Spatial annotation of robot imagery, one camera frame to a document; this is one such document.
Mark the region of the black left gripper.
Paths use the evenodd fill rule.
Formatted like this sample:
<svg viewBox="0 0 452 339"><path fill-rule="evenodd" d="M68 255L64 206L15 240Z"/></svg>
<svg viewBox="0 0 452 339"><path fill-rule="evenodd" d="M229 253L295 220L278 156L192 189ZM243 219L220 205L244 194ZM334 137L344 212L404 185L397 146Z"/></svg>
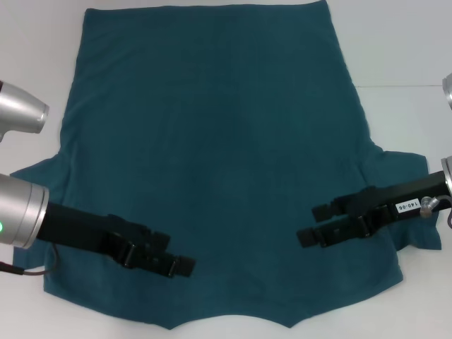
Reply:
<svg viewBox="0 0 452 339"><path fill-rule="evenodd" d="M189 277L196 261L165 250L170 236L115 215L95 215L49 203L37 238L102 254L125 268L139 268L173 278Z"/></svg>

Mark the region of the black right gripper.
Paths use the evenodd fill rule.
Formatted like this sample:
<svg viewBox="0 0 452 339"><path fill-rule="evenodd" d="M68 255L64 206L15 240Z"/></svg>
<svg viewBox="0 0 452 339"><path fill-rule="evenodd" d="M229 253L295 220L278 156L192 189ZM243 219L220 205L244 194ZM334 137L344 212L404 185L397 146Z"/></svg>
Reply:
<svg viewBox="0 0 452 339"><path fill-rule="evenodd" d="M424 197L433 198L448 193L443 172L393 186L370 186L355 194L340 196L330 203L313 207L311 211L315 220L330 220L340 215L352 218L299 230L297 238L301 246L307 248L317 245L328 247L349 239L371 237L391 223L418 218ZM367 212L368 220L360 217Z"/></svg>

